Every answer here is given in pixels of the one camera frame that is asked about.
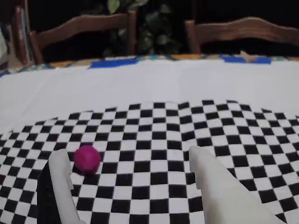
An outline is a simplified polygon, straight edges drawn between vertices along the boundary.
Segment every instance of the white square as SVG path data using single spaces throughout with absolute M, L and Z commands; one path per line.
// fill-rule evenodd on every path
M 129 224 L 130 214 L 124 213 L 110 213 L 109 223 L 110 224 Z
M 95 198 L 93 202 L 93 212 L 111 212 L 112 199 Z
M 234 168 L 235 167 L 233 158 L 230 155 L 219 156 L 219 157 L 217 157 L 217 160 L 219 160 L 225 168 Z
M 97 194 L 98 186 L 83 184 L 80 189 L 79 197 L 94 198 Z
M 115 186 L 113 192 L 113 199 L 131 200 L 132 187 L 130 186 Z
M 30 206 L 28 203 L 18 202 L 15 213 L 21 216 L 28 216 Z
M 228 139 L 225 135 L 212 136 L 213 146 L 227 146 Z
M 263 160 L 259 154 L 249 154 L 246 156 L 250 167 L 263 166 Z
M 8 198 L 13 201 L 19 201 L 23 191 L 17 188 L 11 188 Z
M 120 161 L 117 167 L 118 174 L 132 174 L 134 172 L 133 161 Z
M 134 161 L 150 161 L 151 160 L 151 150 L 135 150 L 135 159 Z
M 187 198 L 169 198 L 169 213 L 187 213 L 189 203 Z
M 169 214 L 151 214 L 149 216 L 149 224 L 169 224 L 170 216 Z
M 150 200 L 131 200 L 130 214 L 148 215 Z
M 169 184 L 186 184 L 186 175 L 183 172 L 168 172 L 168 183 Z
M 236 167 L 235 174 L 238 180 L 253 179 L 250 167 Z
M 133 173 L 133 186 L 149 186 L 150 173 Z
M 118 162 L 120 160 L 120 151 L 106 151 L 103 162 Z
M 280 169 L 278 168 L 278 165 L 265 165 L 264 167 L 268 177 L 282 175 Z
M 168 184 L 151 185 L 149 189 L 150 199 L 169 198 Z
M 150 161 L 150 171 L 154 172 L 167 172 L 168 162 L 167 160 L 152 160 Z
M 288 186 L 282 186 L 282 187 L 279 187 L 279 188 L 274 188 L 273 190 L 274 190 L 275 195 L 276 195 L 278 200 L 293 197 L 293 195 L 292 195 L 292 193 L 291 193 Z
M 99 180 L 99 186 L 112 186 L 116 183 L 116 174 L 101 174 Z
M 246 155 L 243 145 L 229 145 L 228 147 L 231 155 Z
M 267 177 L 256 178 L 254 179 L 254 182 L 256 184 L 257 190 L 259 191 L 270 190 L 273 188 L 270 180 Z

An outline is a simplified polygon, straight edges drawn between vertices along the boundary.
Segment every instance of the black square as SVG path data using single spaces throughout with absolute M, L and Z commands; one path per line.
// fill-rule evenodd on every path
M 191 108 L 191 113 L 192 114 L 204 113 L 204 109 L 203 109 L 202 106 L 192 107 Z
M 31 204 L 33 196 L 34 192 L 23 190 L 22 195 L 20 197 L 20 202 L 26 202 Z
M 248 167 L 248 160 L 245 155 L 233 156 L 235 167 Z
M 141 110 L 140 111 L 140 117 L 141 118 L 151 118 L 153 116 L 152 110 Z
M 11 188 L 2 186 L 0 189 L 0 197 L 8 198 Z
M 194 129 L 202 129 L 202 128 L 207 128 L 207 123 L 205 121 L 194 123 Z
M 151 173 L 150 174 L 150 184 L 168 184 L 168 176 L 166 172 Z
M 188 123 L 192 123 L 192 117 L 190 115 L 184 116 L 184 117 L 180 117 L 179 121 L 180 121 L 180 124 L 182 124 L 182 125 L 188 124 Z
M 150 161 L 136 161 L 134 164 L 134 173 L 150 171 Z
M 168 149 L 182 149 L 182 142 L 180 141 L 167 141 Z
M 116 174 L 117 166 L 118 166 L 117 162 L 104 162 L 103 168 L 102 168 L 102 173 L 103 174 Z
M 228 146 L 215 146 L 214 150 L 216 156 L 230 155 L 230 150 Z
M 288 173 L 294 172 L 293 167 L 289 163 L 278 165 L 278 167 L 282 174 L 288 174 Z
M 222 118 L 221 122 L 223 126 L 235 125 L 234 119 L 232 118 Z
M 267 177 L 265 167 L 251 167 L 251 172 L 254 178 L 262 178 L 262 177 Z
M 148 224 L 149 215 L 130 215 L 130 224 Z
M 280 202 L 280 205 L 281 205 L 283 211 L 290 211 L 290 210 L 298 208 L 298 206 L 295 202 L 295 199 L 293 197 L 280 200 L 279 202 Z
M 249 154 L 259 154 L 256 145 L 244 145 L 244 149 L 247 155 Z
M 114 187 L 98 186 L 96 198 L 112 198 Z
M 121 151 L 120 161 L 134 161 L 135 151 Z
M 203 211 L 202 197 L 190 198 L 188 199 L 188 203 L 190 212 Z
M 167 160 L 167 151 L 166 150 L 152 150 L 151 151 L 152 160 Z
M 186 173 L 186 183 L 187 184 L 195 183 L 195 174 L 194 173 Z
M 83 136 L 83 134 L 81 134 L 81 133 L 71 134 L 70 141 L 79 141 L 80 142 L 82 140 L 82 136 Z
M 110 213 L 93 212 L 90 224 L 109 224 Z
M 241 144 L 241 139 L 239 135 L 228 135 L 226 136 L 228 139 L 229 145 Z
M 160 200 L 151 200 L 149 205 L 149 213 L 157 214 L 157 213 L 168 213 L 168 199 L 160 199 Z
M 41 170 L 37 170 L 37 169 L 31 170 L 29 179 L 37 180 L 40 173 L 41 173 Z
M 86 175 L 83 180 L 83 184 L 98 185 L 100 175 Z
M 243 184 L 249 191 L 257 190 L 254 180 L 240 180 L 240 183 Z
M 170 214 L 170 224 L 189 223 L 188 213 Z
M 40 141 L 36 141 L 33 146 L 32 146 L 32 149 L 42 149 L 43 147 L 43 142 L 40 142 Z
M 115 213 L 129 213 L 130 212 L 130 200 L 113 200 L 111 212 Z
M 153 140 L 163 140 L 166 139 L 166 132 L 153 132 L 152 133 Z
M 216 119 L 216 118 L 219 118 L 219 115 L 217 112 L 206 113 L 207 120 L 212 120 L 212 119 Z
M 133 187 L 132 199 L 149 199 L 150 198 L 150 187 Z
M 14 214 L 12 223 L 25 223 L 25 220 L 26 220 L 25 216 L 20 216 L 18 214 Z
M 91 211 L 93 209 L 94 198 L 79 197 L 77 203 L 77 210 Z
M 125 129 L 125 126 L 123 126 L 123 125 L 113 125 L 111 127 L 111 132 L 123 132 L 124 129 Z
M 151 149 L 151 141 L 137 141 L 136 149 Z
M 277 200 L 273 190 L 263 190 L 263 191 L 259 191 L 258 193 L 260 195 L 263 204 Z
M 195 139 L 195 133 L 194 132 L 182 133 L 182 141 L 188 141 L 190 139 Z
M 224 135 L 223 128 L 221 127 L 211 127 L 210 132 L 212 136 Z
M 109 141 L 107 143 L 107 151 L 119 151 L 121 149 L 121 142 L 120 141 Z
M 184 163 L 182 161 L 168 161 L 168 171 L 184 172 Z
M 276 137 L 280 144 L 290 143 L 288 137 L 286 136 L 276 136 Z
M 5 164 L 5 165 L 11 165 L 11 164 L 13 164 L 13 162 L 14 162 L 14 157 L 10 157 L 10 156 L 8 156 L 8 157 L 6 157 L 5 160 L 3 161 L 3 164 Z
M 115 114 L 115 119 L 123 119 L 127 118 L 127 112 L 126 111 L 119 111 Z
M 116 186 L 132 186 L 133 175 L 132 174 L 118 174 L 116 176 Z
M 196 141 L 197 141 L 197 145 L 201 147 L 213 145 L 211 138 L 200 138 L 200 139 L 196 139 Z
M 276 164 L 273 155 L 261 155 L 261 157 L 265 165 Z
M 238 126 L 237 128 L 238 128 L 239 134 L 251 134 L 248 127 Z
M 242 111 L 232 111 L 232 115 L 234 118 L 243 118 L 244 117 Z
M 291 184 L 289 188 L 293 196 L 299 195 L 299 183 Z
M 23 189 L 26 183 L 26 179 L 23 178 L 16 178 L 14 181 L 14 188 Z
M 33 165 L 35 163 L 35 160 L 33 159 L 26 159 L 25 162 L 23 163 L 23 167 L 26 167 L 26 168 L 32 168 Z
M 187 198 L 186 185 L 169 185 L 169 197 Z
M 270 177 L 269 179 L 274 188 L 279 188 L 286 185 L 282 176 Z
M 97 132 L 98 127 L 99 127 L 99 126 L 97 126 L 97 125 L 90 125 L 90 126 L 87 126 L 86 129 L 85 129 L 85 133 Z
M 17 204 L 18 204 L 18 202 L 8 199 L 6 201 L 4 210 L 10 211 L 10 212 L 14 213 L 15 212 L 15 208 L 17 207 Z
M 270 149 L 273 154 L 281 154 L 284 153 L 280 145 L 270 146 Z
M 124 133 L 122 136 L 123 140 L 136 140 L 137 133 Z

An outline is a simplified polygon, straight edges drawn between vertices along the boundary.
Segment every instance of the checkered cloth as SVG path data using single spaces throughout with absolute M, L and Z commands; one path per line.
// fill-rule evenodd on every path
M 188 157 L 189 146 L 199 145 L 278 218 L 299 223 L 298 134 L 295 117 L 212 100 L 135 104 L 18 127 L 0 138 L 0 221 L 36 223 L 37 178 L 51 152 L 66 148 L 71 193 L 87 223 L 203 223 Z M 96 175 L 73 166 L 82 145 L 101 153 Z

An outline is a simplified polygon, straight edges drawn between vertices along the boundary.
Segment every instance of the wooden chair back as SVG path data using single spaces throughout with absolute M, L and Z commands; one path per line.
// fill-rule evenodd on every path
M 193 54 L 200 54 L 200 46 L 207 42 L 232 41 L 242 38 L 258 38 L 299 46 L 299 29 L 278 26 L 256 17 L 199 25 L 195 25 L 194 21 L 186 21 L 185 27 L 189 48 Z
M 66 40 L 76 34 L 90 31 L 127 28 L 127 54 L 134 55 L 136 42 L 136 11 L 115 15 L 82 15 L 74 17 L 59 27 L 37 33 L 30 32 L 36 64 L 44 63 L 42 49 Z

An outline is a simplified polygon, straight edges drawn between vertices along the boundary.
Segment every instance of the chair backrest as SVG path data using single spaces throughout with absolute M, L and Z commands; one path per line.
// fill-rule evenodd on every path
M 194 54 L 201 53 L 200 46 L 204 43 L 242 38 L 258 38 L 299 46 L 299 29 L 278 26 L 256 17 L 199 25 L 195 25 L 194 21 L 186 21 L 185 27 L 190 51 Z
M 82 15 L 74 17 L 59 27 L 37 33 L 32 31 L 30 38 L 36 58 L 36 64 L 44 63 L 42 49 L 66 40 L 76 34 L 90 31 L 127 28 L 127 54 L 135 53 L 136 42 L 136 12 L 115 15 Z

